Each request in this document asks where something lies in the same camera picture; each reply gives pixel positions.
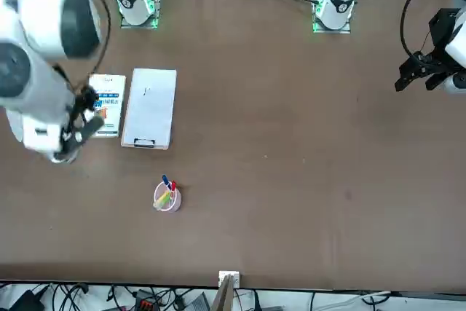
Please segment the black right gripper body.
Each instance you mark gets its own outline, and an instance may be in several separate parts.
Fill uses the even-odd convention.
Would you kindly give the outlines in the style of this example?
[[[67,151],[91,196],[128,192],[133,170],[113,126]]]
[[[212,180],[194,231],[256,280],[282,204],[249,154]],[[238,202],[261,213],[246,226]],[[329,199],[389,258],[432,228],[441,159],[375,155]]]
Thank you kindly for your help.
[[[81,127],[72,127],[70,136],[62,142],[57,157],[70,157],[78,151],[104,124],[102,117],[93,117]]]

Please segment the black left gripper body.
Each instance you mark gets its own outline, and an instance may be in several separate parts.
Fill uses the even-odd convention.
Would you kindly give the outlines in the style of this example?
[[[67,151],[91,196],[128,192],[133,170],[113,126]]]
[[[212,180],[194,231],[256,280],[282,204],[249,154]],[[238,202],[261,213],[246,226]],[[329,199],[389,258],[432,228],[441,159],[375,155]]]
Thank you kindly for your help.
[[[441,8],[429,21],[433,58],[449,55],[462,57],[462,10],[460,8]]]

